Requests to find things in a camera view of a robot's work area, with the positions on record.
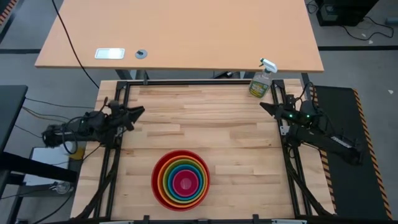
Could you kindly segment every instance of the round grommet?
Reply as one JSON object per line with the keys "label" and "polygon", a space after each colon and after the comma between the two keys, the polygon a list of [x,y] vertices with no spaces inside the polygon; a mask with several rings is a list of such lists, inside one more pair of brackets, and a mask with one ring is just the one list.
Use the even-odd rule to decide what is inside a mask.
{"label": "round grommet", "polygon": [[146,50],[143,50],[143,49],[138,50],[136,52],[136,58],[138,58],[138,59],[144,59],[144,58],[147,57],[147,55],[148,55],[148,52]]}

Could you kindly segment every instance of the black cable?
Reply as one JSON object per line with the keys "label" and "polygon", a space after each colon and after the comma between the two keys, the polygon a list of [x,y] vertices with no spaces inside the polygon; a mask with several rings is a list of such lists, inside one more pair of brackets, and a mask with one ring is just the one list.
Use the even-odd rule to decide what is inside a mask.
{"label": "black cable", "polygon": [[287,151],[287,153],[289,154],[289,157],[290,157],[291,159],[294,159],[294,156],[292,156],[292,154],[291,154],[292,149],[293,149],[293,148],[290,147],[289,150]]}
{"label": "black cable", "polygon": [[301,94],[300,94],[299,97],[296,97],[296,100],[301,100],[301,98],[303,97],[303,95],[304,95],[304,93],[305,93],[305,90],[307,89],[307,87],[308,87],[309,85],[312,85],[312,87],[313,87],[313,83],[312,83],[312,82],[308,82],[307,84],[305,84],[305,86],[304,86],[304,88],[303,88],[303,92],[301,92]]}
{"label": "black cable", "polygon": [[95,152],[97,149],[99,149],[100,147],[101,147],[101,144],[100,144],[97,148],[95,148],[91,153],[89,153],[87,156],[85,156],[83,159],[78,159],[78,160],[74,160],[74,161],[60,162],[60,163],[58,163],[58,164],[51,164],[51,165],[56,166],[56,165],[61,165],[61,164],[65,164],[65,163],[68,163],[68,162],[84,161],[85,159],[87,159],[87,157],[91,156],[92,153],[94,153],[94,152]]}
{"label": "black cable", "polygon": [[15,127],[17,127],[17,128],[19,128],[19,129],[21,129],[21,130],[23,130],[23,131],[25,131],[25,132],[27,132],[27,133],[29,133],[29,134],[31,134],[31,135],[33,135],[33,136],[35,136],[35,137],[37,137],[37,138],[39,138],[39,139],[42,139],[42,137],[40,137],[40,136],[38,136],[38,135],[36,135],[36,134],[33,134],[32,132],[30,132],[30,131],[28,131],[28,130],[26,130],[26,129],[24,129],[24,128],[21,128],[20,126],[18,126],[18,125],[14,125]]}
{"label": "black cable", "polygon": [[46,215],[45,217],[41,218],[40,220],[37,220],[36,222],[34,222],[33,224],[38,224],[46,219],[48,219],[49,217],[51,217],[52,215],[54,215],[55,213],[57,213],[59,210],[61,210],[61,208],[69,201],[69,199],[72,197],[72,192],[69,193],[69,197],[61,204],[61,206],[59,206],[54,212]]}
{"label": "black cable", "polygon": [[34,192],[46,191],[46,190],[50,190],[50,189],[31,190],[30,192],[25,192],[25,193],[21,193],[21,194],[15,194],[15,195],[7,196],[7,197],[2,197],[2,198],[0,198],[0,200],[11,198],[11,197],[17,197],[17,196],[21,196],[21,195],[27,195],[27,194],[31,194]]}
{"label": "black cable", "polygon": [[67,35],[67,37],[68,37],[70,47],[72,48],[73,53],[75,54],[75,57],[76,57],[77,61],[79,62],[79,65],[80,65],[81,69],[83,69],[83,71],[86,73],[87,77],[94,83],[94,85],[95,85],[97,88],[100,88],[100,87],[97,85],[97,83],[95,83],[94,80],[93,80],[93,79],[90,77],[90,75],[87,73],[86,69],[85,69],[85,68],[83,67],[83,65],[81,64],[79,57],[77,57],[75,48],[73,47],[72,41],[70,40],[70,37],[69,37],[69,33],[68,33],[68,31],[67,31],[67,28],[65,27],[65,24],[63,23],[63,20],[62,20],[62,18],[61,18],[60,13],[58,12],[57,6],[55,5],[54,0],[51,0],[51,1],[52,1],[52,5],[54,6],[55,12],[57,12],[58,18],[60,18],[60,21],[61,21],[61,24],[62,24],[62,26],[63,26],[63,29],[65,30],[65,33],[66,33],[66,35]]}
{"label": "black cable", "polygon": [[373,19],[371,19],[369,16],[365,16],[364,18],[370,19],[370,20],[371,20],[374,24],[376,24],[376,25],[389,28],[389,29],[391,30],[391,35],[383,34],[383,33],[381,33],[381,32],[374,32],[374,33],[371,34],[368,38],[364,39],[364,38],[360,38],[360,37],[354,37],[353,35],[351,35],[350,32],[348,32],[348,30],[347,30],[347,28],[346,28],[345,26],[340,26],[340,27],[344,28],[344,30],[346,31],[346,33],[347,33],[350,37],[352,37],[352,38],[354,38],[354,39],[357,39],[357,40],[370,40],[370,39],[373,37],[373,35],[375,35],[375,34],[380,34],[380,35],[383,35],[384,37],[387,37],[387,38],[393,38],[393,36],[394,36],[394,28],[392,28],[392,27],[390,27],[390,26],[383,25],[383,24],[378,24],[377,22],[374,22]]}
{"label": "black cable", "polygon": [[[89,116],[89,117],[87,117],[86,119],[95,118],[96,116],[98,116],[98,115],[104,110],[104,108],[105,108],[105,106],[106,106],[106,102],[108,102],[108,97],[105,98],[104,104],[102,105],[101,109],[100,109],[94,116]],[[69,154],[71,154],[71,155],[72,155],[73,153],[69,151],[69,149],[67,148],[67,145],[65,144],[65,130],[66,130],[66,129],[69,129],[69,131],[73,134],[73,136],[75,137],[75,145],[76,145],[76,148],[77,148],[78,145],[77,145],[77,140],[76,140],[75,132],[74,132],[73,130],[71,130],[68,126],[69,126],[69,124],[70,124],[72,121],[74,121],[74,120],[76,120],[76,119],[80,119],[80,118],[84,118],[84,117],[83,117],[83,116],[74,117],[74,118],[70,119],[70,120],[64,125],[64,127],[62,128],[62,144],[63,144],[65,150],[66,150]]]}
{"label": "black cable", "polygon": [[[308,3],[306,3],[306,7],[307,7],[307,11],[310,13],[310,14],[313,14],[313,13],[315,13],[315,12],[317,12],[318,11],[318,6],[317,5],[314,5],[314,4],[311,4],[311,2],[314,2],[315,0],[312,0],[312,1],[310,1],[310,2],[308,2]],[[310,10],[310,6],[312,6],[312,7],[315,7],[315,10],[313,10],[313,11],[311,11]]]}
{"label": "black cable", "polygon": [[41,116],[35,114],[34,112],[32,112],[31,110],[29,110],[29,109],[27,109],[27,108],[25,108],[25,107],[22,107],[22,109],[25,110],[26,112],[28,112],[30,115],[34,116],[35,118],[45,119],[45,120],[48,120],[48,121],[56,121],[56,122],[64,123],[64,121],[61,121],[61,120],[59,120],[59,119],[52,119],[52,118],[44,118],[44,117],[41,117]]}
{"label": "black cable", "polygon": [[36,112],[36,111],[34,111],[34,110],[30,109],[30,108],[27,108],[27,107],[25,107],[25,106],[23,106],[22,109],[24,109],[24,110],[26,110],[26,111],[30,111],[30,112],[35,113],[35,114],[40,115],[40,116],[53,116],[53,117],[56,117],[56,118],[63,118],[63,119],[66,119],[66,120],[69,120],[69,119],[70,119],[70,118],[67,118],[67,117],[64,117],[64,116],[60,116],[60,115],[41,114],[41,113],[38,113],[38,112]]}
{"label": "black cable", "polygon": [[[96,149],[94,149],[91,153],[89,153],[86,157],[84,157],[81,163],[83,164],[84,160],[87,159],[87,157],[89,157],[89,156],[90,156],[92,153],[94,153],[97,149],[99,149],[100,146],[101,146],[101,144],[100,144]],[[75,188],[76,188],[76,185],[77,185],[77,180],[78,180],[78,178],[79,178],[79,175],[76,176]],[[51,217],[52,215],[54,215],[55,213],[57,213],[57,212],[58,212],[59,210],[61,210],[61,208],[69,201],[69,199],[72,197],[72,195],[73,195],[72,192],[70,192],[69,197],[66,199],[66,201],[64,201],[64,202],[61,204],[61,206],[59,206],[54,212],[52,212],[52,213],[46,215],[45,217],[41,218],[40,220],[37,220],[37,221],[34,222],[33,224],[39,224],[40,222],[42,222],[42,221],[48,219],[49,217]]]}
{"label": "black cable", "polygon": [[49,102],[46,102],[46,101],[33,100],[33,99],[28,98],[28,97],[25,97],[25,99],[26,99],[26,100],[30,100],[30,101],[34,101],[34,102],[38,102],[38,103],[45,103],[45,104],[52,105],[52,106],[60,106],[60,107],[64,107],[64,108],[85,108],[85,109],[94,109],[93,107],[88,107],[88,106],[66,106],[66,105],[58,105],[58,104],[49,103]]}

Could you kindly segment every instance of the black mat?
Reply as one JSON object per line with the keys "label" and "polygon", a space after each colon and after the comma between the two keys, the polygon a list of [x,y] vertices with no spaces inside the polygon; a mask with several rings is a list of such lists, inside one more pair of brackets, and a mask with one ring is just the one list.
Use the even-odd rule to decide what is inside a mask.
{"label": "black mat", "polygon": [[357,93],[350,88],[316,86],[318,104],[330,117],[335,130],[357,139],[364,150],[362,166],[351,166],[338,156],[327,154],[332,196],[336,213],[341,217],[388,220],[391,217],[388,202],[382,193],[384,187],[377,177],[377,162],[371,156],[373,146],[367,140],[366,122],[361,119]]}

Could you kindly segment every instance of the red bowl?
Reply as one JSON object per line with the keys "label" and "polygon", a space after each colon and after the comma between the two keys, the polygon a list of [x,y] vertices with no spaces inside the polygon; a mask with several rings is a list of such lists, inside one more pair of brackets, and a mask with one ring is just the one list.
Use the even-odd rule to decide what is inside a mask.
{"label": "red bowl", "polygon": [[[207,188],[206,190],[203,192],[204,196],[199,199],[199,201],[197,203],[195,203],[194,205],[192,205],[191,207],[187,207],[187,208],[177,208],[174,206],[171,206],[170,204],[168,204],[160,195],[159,193],[159,187],[157,185],[157,177],[159,175],[160,169],[162,168],[163,164],[165,162],[167,162],[169,159],[175,157],[175,156],[192,156],[193,158],[197,159],[205,168],[205,172],[206,172],[206,176],[207,176]],[[164,156],[162,156],[159,161],[157,161],[153,171],[152,171],[152,178],[151,178],[151,187],[152,187],[152,192],[155,195],[155,198],[157,199],[157,201],[163,205],[165,208],[168,208],[170,210],[174,210],[174,211],[186,211],[189,209],[193,209],[195,208],[197,205],[200,204],[200,202],[206,197],[208,190],[209,190],[209,186],[210,186],[210,172],[209,169],[205,163],[205,161],[198,156],[197,154],[195,154],[194,152],[188,151],[188,150],[176,150],[176,151],[172,151],[169,152],[167,154],[165,154]]]}

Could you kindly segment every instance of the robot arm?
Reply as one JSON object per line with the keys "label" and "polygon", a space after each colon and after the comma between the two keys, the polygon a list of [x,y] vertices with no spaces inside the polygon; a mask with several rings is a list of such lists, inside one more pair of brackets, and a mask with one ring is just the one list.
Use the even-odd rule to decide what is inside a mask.
{"label": "robot arm", "polygon": [[106,105],[111,109],[111,114],[100,111],[85,113],[83,116],[71,119],[64,124],[52,124],[42,133],[46,146],[55,147],[66,141],[97,141],[113,148],[114,139],[123,128],[134,130],[135,123],[145,111],[143,106],[127,108],[117,101],[110,101]]}
{"label": "robot arm", "polygon": [[290,126],[284,128],[284,133],[282,133],[285,136],[283,140],[288,146],[299,147],[304,142],[336,154],[351,165],[362,164],[362,151],[355,142],[336,134],[333,128],[328,128],[331,123],[327,115],[316,110],[311,101],[304,101],[302,104],[302,107],[308,105],[310,110],[307,108],[297,111],[293,106],[296,101],[293,95],[287,95],[287,102],[284,105],[260,103],[275,119],[284,119],[291,123]]}

